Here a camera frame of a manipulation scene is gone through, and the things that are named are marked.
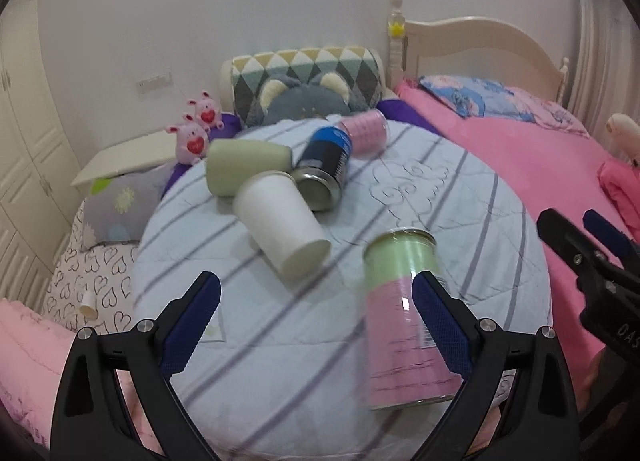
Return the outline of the pink and green can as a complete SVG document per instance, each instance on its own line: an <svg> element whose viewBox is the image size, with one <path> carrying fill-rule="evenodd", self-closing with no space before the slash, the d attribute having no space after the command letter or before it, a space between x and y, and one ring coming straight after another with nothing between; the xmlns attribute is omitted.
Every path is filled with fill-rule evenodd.
<svg viewBox="0 0 640 461"><path fill-rule="evenodd" d="M362 258L369 406L392 409L454 397L461 377L447 368L412 299L418 273L440 275L436 240L424 229L399 228L371 241Z"/></svg>

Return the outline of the pink ribbed cup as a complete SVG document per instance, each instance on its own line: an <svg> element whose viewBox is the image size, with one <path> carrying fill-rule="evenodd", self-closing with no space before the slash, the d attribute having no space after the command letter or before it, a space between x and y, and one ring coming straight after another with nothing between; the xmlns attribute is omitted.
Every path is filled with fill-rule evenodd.
<svg viewBox="0 0 640 461"><path fill-rule="evenodd" d="M370 158L384 151L387 146L388 125L380 110L343 117L336 126L350 138L354 158Z"/></svg>

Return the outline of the pale green cup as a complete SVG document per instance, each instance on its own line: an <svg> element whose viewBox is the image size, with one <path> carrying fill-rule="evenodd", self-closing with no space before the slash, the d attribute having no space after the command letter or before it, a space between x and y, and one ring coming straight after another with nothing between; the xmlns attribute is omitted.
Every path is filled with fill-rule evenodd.
<svg viewBox="0 0 640 461"><path fill-rule="evenodd" d="M290 147L253 139L217 139L208 148L206 182L213 196L235 196L242 184L255 175L276 170L291 172Z"/></svg>

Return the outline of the pink quilt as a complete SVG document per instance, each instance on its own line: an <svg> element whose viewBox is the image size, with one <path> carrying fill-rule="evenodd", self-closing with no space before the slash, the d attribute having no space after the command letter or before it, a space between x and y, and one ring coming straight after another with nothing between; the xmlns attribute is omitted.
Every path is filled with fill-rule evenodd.
<svg viewBox="0 0 640 461"><path fill-rule="evenodd" d="M75 333L17 301L2 299L0 315L1 401L13 421L47 448Z"/></svg>

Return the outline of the pink bed blanket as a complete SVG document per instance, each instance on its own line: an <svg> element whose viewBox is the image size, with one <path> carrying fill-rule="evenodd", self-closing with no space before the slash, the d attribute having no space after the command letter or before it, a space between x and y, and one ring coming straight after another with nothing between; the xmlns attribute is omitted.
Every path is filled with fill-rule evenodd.
<svg viewBox="0 0 640 461"><path fill-rule="evenodd" d="M600 187L597 171L611 155L592 138L542 128L508 118L466 120L425 91L402 84L404 100L448 140L480 158L511 187L534 217L558 210L574 225L593 208L631 235L615 205Z"/></svg>

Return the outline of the heart pattern bed sheet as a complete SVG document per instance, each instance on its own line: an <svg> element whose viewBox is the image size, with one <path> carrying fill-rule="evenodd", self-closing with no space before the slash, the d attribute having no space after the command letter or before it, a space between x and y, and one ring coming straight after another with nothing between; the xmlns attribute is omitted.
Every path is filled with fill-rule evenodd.
<svg viewBox="0 0 640 461"><path fill-rule="evenodd" d="M86 251L82 244L84 210L75 215L70 241L58 258L44 293L43 317L70 331L91 325L99 333L124 332L134 324L132 272L137 258L135 243L96 245ZM88 320L79 311L82 291L92 290L99 316Z"/></svg>

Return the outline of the pink cartoon pillow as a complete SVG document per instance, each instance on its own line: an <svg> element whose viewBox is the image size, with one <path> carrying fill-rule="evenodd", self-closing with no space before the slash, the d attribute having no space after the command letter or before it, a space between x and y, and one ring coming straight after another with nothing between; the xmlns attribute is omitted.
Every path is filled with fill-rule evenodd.
<svg viewBox="0 0 640 461"><path fill-rule="evenodd" d="M566 132L582 137L589 136L585 126L559 103L542 100L517 87L508 87L506 90L510 92L509 99L523 120L557 132Z"/></svg>

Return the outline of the blue cartoon pillow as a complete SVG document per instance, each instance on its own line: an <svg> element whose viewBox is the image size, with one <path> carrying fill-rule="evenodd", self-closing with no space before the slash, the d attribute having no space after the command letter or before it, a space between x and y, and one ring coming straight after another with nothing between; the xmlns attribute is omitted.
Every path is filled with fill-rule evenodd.
<svg viewBox="0 0 640 461"><path fill-rule="evenodd" d="M455 75L427 75L418 85L463 118L515 112L513 94L500 82Z"/></svg>

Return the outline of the cream wardrobe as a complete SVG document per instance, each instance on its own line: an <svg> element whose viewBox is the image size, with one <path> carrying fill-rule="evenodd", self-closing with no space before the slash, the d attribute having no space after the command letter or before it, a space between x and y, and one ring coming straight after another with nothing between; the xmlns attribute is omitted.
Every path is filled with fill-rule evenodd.
<svg viewBox="0 0 640 461"><path fill-rule="evenodd" d="M42 61L38 2L1 13L1 295L41 311L81 204Z"/></svg>

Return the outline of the cream wooden headboard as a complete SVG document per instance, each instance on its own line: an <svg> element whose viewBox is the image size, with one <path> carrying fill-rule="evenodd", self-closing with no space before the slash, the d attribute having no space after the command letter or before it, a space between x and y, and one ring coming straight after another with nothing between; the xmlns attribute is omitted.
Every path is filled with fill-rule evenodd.
<svg viewBox="0 0 640 461"><path fill-rule="evenodd" d="M498 80L557 103L564 100L570 60L555 64L516 26L485 17L410 21L403 5L403 0L390 0L387 27L403 23L405 36L391 38L387 31L388 88L423 75L461 75Z"/></svg>

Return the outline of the pink rabbit plush front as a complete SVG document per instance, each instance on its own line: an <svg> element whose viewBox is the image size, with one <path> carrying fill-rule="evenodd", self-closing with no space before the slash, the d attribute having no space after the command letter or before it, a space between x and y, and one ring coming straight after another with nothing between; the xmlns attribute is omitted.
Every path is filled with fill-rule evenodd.
<svg viewBox="0 0 640 461"><path fill-rule="evenodd" d="M206 157L208 132L192 114L184 114L181 123L166 126L165 132L176 136L175 155L179 164L194 165Z"/></svg>

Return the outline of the pink rabbit plush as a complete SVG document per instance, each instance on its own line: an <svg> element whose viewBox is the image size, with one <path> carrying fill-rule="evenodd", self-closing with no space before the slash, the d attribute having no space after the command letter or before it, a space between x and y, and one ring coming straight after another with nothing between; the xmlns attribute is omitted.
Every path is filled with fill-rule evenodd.
<svg viewBox="0 0 640 461"><path fill-rule="evenodd" d="M208 132L192 114L184 114L181 123L166 126L165 132L176 136L175 155L179 164L194 165L206 157Z"/></svg>
<svg viewBox="0 0 640 461"><path fill-rule="evenodd" d="M202 91L200 99L189 99L188 105L194 108L194 121L206 132L212 129L224 129L221 106L218 100L209 95L206 90Z"/></svg>

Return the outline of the triangle pattern headboard cushion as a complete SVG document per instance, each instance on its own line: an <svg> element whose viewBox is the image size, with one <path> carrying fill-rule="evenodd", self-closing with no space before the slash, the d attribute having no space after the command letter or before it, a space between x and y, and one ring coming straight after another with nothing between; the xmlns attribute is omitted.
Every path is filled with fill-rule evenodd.
<svg viewBox="0 0 640 461"><path fill-rule="evenodd" d="M374 108L385 94L384 66L374 50L362 46L326 46L246 54L227 61L220 71L224 109L245 122L265 80L285 75L308 83L336 72L352 90L355 106Z"/></svg>

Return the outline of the pink rabbit plush back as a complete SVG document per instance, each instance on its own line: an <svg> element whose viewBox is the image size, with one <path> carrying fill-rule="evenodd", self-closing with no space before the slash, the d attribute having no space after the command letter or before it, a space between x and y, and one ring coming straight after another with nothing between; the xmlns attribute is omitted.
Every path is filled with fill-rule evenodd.
<svg viewBox="0 0 640 461"><path fill-rule="evenodd" d="M194 108L194 121L206 132L212 129L224 129L221 106L218 100L209 95L206 90L202 91L200 99L189 99L188 105Z"/></svg>

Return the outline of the grey plush cat pillow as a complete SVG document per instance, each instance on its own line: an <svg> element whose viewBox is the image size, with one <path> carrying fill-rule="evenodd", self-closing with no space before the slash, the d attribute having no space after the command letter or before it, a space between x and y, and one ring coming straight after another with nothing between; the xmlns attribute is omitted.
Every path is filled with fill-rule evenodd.
<svg viewBox="0 0 640 461"><path fill-rule="evenodd" d="M274 76L262 84L247 115L248 126L274 125L284 120L326 118L328 115L355 114L352 92L336 72L324 72L309 83L288 76Z"/></svg>

